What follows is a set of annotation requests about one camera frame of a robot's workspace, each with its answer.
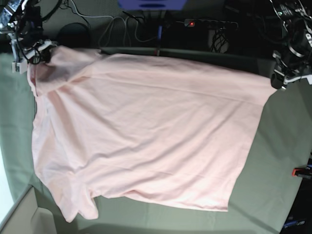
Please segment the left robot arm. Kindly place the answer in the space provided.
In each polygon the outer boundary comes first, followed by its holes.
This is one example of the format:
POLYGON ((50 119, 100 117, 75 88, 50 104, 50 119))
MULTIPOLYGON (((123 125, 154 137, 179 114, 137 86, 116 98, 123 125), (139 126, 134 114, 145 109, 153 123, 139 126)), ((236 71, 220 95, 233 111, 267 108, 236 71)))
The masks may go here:
POLYGON ((286 89, 288 84, 306 79, 312 83, 312 17, 300 0, 272 0, 275 14, 286 35, 280 40, 282 52, 273 51, 276 61, 271 86, 286 89))

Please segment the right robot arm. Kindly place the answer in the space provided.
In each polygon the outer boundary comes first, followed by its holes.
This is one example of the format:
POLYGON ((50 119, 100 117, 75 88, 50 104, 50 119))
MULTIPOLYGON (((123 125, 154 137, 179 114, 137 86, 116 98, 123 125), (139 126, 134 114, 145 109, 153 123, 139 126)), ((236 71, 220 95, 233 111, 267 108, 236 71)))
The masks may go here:
POLYGON ((44 17, 38 3, 38 0, 9 0, 0 10, 0 33, 10 38, 14 73, 25 73, 29 64, 49 62, 52 48, 58 46, 44 35, 43 23, 59 9, 62 1, 58 0, 44 17))

